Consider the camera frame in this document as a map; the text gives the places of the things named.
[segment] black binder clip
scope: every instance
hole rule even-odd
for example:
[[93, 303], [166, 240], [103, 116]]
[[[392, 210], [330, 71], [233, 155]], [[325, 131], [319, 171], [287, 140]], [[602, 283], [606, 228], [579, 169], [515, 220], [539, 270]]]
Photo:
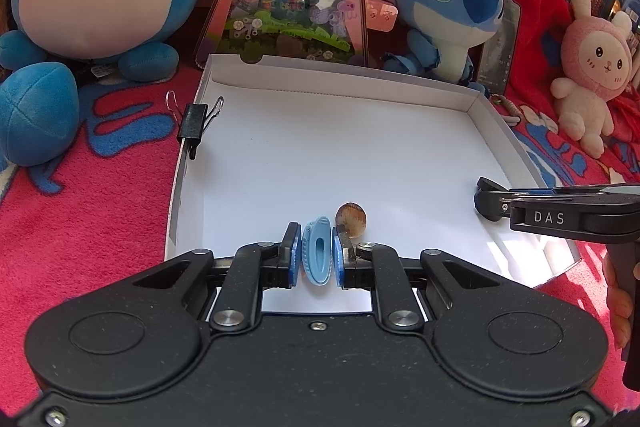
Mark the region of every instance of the black binder clip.
[[[171, 98], [173, 99], [173, 107], [170, 104]], [[222, 111], [225, 99], [219, 96], [211, 110], [209, 110], [209, 105], [206, 103], [188, 103], [184, 108], [184, 113], [178, 107], [174, 91], [167, 91], [164, 101], [166, 108], [174, 115], [174, 120], [180, 126], [177, 135], [178, 142], [185, 140], [189, 150], [189, 158], [194, 160], [198, 145], [202, 141], [202, 134]]]

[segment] human hand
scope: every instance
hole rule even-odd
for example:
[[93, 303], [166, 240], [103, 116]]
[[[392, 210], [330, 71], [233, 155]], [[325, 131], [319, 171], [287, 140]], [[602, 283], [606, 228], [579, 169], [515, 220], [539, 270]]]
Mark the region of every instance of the human hand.
[[[607, 253], [602, 262], [602, 273], [607, 282], [607, 308], [616, 349], [622, 349], [631, 339], [631, 324], [629, 317], [634, 311], [631, 296], [618, 288], [616, 271]], [[634, 268], [634, 276], [640, 280], [640, 263]]]

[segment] red fabric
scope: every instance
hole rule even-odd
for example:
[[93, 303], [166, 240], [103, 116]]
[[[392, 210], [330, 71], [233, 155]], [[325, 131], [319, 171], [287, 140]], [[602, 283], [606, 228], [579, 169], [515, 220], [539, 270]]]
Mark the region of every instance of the red fabric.
[[[545, 180], [565, 184], [607, 183], [614, 174], [636, 177], [633, 148], [620, 142], [600, 162], [585, 155], [566, 136], [554, 133], [545, 115], [555, 119], [548, 90], [561, 74], [550, 56], [570, 22], [564, 0], [515, 0], [522, 8], [520, 31], [508, 97], [525, 107], [526, 118], [514, 133], [532, 155]], [[193, 99], [200, 72], [191, 54], [206, 10], [196, 11], [173, 44], [186, 61], [167, 84], [114, 89], [87, 97], [87, 113], [78, 139], [59, 166], [44, 172], [18, 170], [2, 183], [0, 167], [0, 408], [9, 413], [36, 396], [37, 387], [22, 352], [28, 324], [48, 308], [162, 260], [166, 214], [177, 141], [175, 126], [163, 137], [136, 141], [136, 133], [155, 132], [147, 117], [167, 117], [164, 94], [174, 89], [180, 105]], [[402, 28], [377, 35], [372, 48], [394, 51]], [[136, 114], [130, 114], [135, 106]], [[128, 108], [126, 113], [117, 110]], [[110, 114], [118, 118], [110, 120]], [[629, 118], [634, 134], [637, 120]], [[4, 200], [2, 190], [6, 188]], [[602, 247], [581, 246], [584, 262], [544, 288], [582, 306], [607, 332], [608, 312], [601, 276]], [[614, 409], [630, 404], [622, 386], [619, 353], [612, 349], [596, 384], [596, 394]]]
[[640, 142], [640, 94], [631, 86], [609, 102], [613, 136], [626, 143]]

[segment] white box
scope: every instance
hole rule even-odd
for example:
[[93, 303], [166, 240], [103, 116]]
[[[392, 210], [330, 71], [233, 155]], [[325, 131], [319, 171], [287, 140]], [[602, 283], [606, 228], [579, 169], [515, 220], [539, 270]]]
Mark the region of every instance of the white box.
[[[485, 176], [506, 187], [544, 187], [491, 103], [436, 80], [292, 58], [245, 64], [211, 55], [196, 103], [223, 109], [196, 159], [182, 145], [165, 258], [193, 248], [230, 257], [243, 245], [278, 242], [290, 221], [333, 222], [353, 201], [367, 214], [363, 241], [418, 258], [439, 248], [538, 286], [571, 268], [571, 241], [492, 223], [474, 207]], [[262, 309], [370, 311], [369, 293], [323, 287], [302, 275], [292, 290], [270, 289]]]

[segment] blue gripper pad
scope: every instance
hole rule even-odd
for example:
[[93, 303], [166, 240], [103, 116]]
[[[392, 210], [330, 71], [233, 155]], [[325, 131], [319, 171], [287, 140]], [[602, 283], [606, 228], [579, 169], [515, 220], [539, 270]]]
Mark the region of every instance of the blue gripper pad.
[[289, 285], [295, 286], [298, 282], [298, 272], [300, 267], [300, 256], [302, 247], [300, 246], [302, 238], [300, 237], [300, 227], [296, 233], [296, 238], [293, 240], [293, 246], [291, 247], [291, 260], [289, 264]]
[[342, 245], [340, 244], [340, 237], [338, 237], [338, 231], [334, 227], [334, 268], [335, 268], [335, 280], [338, 283], [338, 287], [344, 286], [344, 261], [342, 257]]
[[318, 217], [306, 225], [302, 236], [302, 266], [308, 279], [317, 286], [329, 282], [332, 247], [331, 222]]

